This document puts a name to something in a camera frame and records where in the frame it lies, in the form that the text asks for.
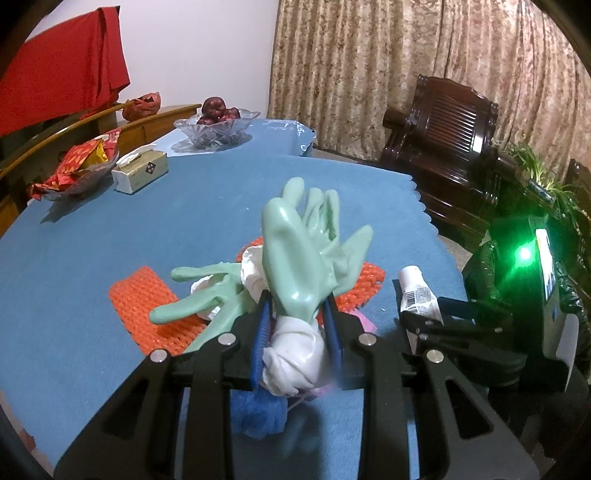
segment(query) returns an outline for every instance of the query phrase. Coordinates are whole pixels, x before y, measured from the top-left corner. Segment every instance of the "floor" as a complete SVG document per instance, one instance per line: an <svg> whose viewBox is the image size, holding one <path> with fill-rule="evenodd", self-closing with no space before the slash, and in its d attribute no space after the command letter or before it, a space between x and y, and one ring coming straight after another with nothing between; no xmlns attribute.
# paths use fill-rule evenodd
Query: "floor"
<svg viewBox="0 0 591 480"><path fill-rule="evenodd" d="M345 161L350 163L356 163L355 159L352 157L345 157L343 155L338 154L337 152L330 151L330 150L320 150L315 148L312 151L312 156L314 158L326 158L328 160L338 160L338 161ZM449 238L445 238L444 236L439 235L440 240L445 244L447 250L453 255L453 258L456 259L457 269L462 271L472 254L464 249L461 245L455 243L453 240Z"/></svg>

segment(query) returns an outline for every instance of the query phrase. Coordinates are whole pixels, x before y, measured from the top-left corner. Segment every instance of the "metal bolt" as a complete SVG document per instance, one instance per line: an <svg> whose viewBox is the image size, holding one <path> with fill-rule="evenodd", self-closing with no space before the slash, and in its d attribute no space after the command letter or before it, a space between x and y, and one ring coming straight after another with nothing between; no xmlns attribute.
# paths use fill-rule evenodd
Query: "metal bolt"
<svg viewBox="0 0 591 480"><path fill-rule="evenodd" d="M152 360L155 364L160 364L160 363L164 362L166 360L166 357L168 357L168 352L166 350L161 349L161 348L154 350L150 354L150 360Z"/></svg>
<svg viewBox="0 0 591 480"><path fill-rule="evenodd" d="M372 335L371 333L362 333L361 335L359 335L358 339L359 343L365 346L372 346L377 341L375 335Z"/></svg>
<svg viewBox="0 0 591 480"><path fill-rule="evenodd" d="M440 364L445 357L439 350L429 350L427 352L427 359L434 364Z"/></svg>
<svg viewBox="0 0 591 480"><path fill-rule="evenodd" d="M217 337L217 341L222 345L229 346L236 341L236 335L233 333L223 333Z"/></svg>

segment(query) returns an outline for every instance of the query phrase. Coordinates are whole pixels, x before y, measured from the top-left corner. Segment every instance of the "wooden drawer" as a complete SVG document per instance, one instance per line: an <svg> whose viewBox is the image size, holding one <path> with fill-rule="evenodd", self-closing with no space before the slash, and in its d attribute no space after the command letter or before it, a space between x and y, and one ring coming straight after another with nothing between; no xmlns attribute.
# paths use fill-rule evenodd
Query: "wooden drawer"
<svg viewBox="0 0 591 480"><path fill-rule="evenodd" d="M0 236L8 230L18 217L18 208L12 201L12 197L5 197L0 201Z"/></svg>
<svg viewBox="0 0 591 480"><path fill-rule="evenodd" d="M199 107L201 104L198 103L181 107L166 107L156 115L123 124L119 137L119 151L125 155L146 143L157 140L174 130L175 120L195 115Z"/></svg>
<svg viewBox="0 0 591 480"><path fill-rule="evenodd" d="M117 146L119 147L120 155L125 155L146 143L144 126L138 125L137 127L130 126L122 129Z"/></svg>
<svg viewBox="0 0 591 480"><path fill-rule="evenodd" d="M173 123L175 120L180 118L189 118L191 115L186 115L186 112L170 112L170 114L164 114L161 118L159 118L160 116L157 115L154 117L154 121L147 122L144 125L146 141L153 142L163 135L173 131Z"/></svg>

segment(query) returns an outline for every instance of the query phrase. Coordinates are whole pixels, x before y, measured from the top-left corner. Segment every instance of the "screen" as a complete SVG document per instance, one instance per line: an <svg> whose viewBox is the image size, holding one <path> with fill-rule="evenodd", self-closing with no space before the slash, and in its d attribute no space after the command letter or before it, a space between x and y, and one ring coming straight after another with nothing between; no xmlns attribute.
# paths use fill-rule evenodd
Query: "screen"
<svg viewBox="0 0 591 480"><path fill-rule="evenodd" d="M546 301L552 295L556 286L556 274L554 273L554 259L550 253L550 239L545 228L538 228L535 231L540 252L540 263L542 264L542 276L544 278L544 294Z"/></svg>

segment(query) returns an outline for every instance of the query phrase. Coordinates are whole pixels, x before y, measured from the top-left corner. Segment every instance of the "green light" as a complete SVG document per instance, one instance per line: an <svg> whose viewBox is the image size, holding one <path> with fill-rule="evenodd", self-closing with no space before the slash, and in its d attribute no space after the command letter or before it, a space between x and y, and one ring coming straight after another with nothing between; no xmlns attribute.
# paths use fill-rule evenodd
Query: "green light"
<svg viewBox="0 0 591 480"><path fill-rule="evenodd" d="M519 250L519 256L522 260L529 260L531 258L531 252L529 248L521 247Z"/></svg>
<svg viewBox="0 0 591 480"><path fill-rule="evenodd" d="M535 243L531 241L527 244L521 245L515 251L515 266L529 267L535 260Z"/></svg>

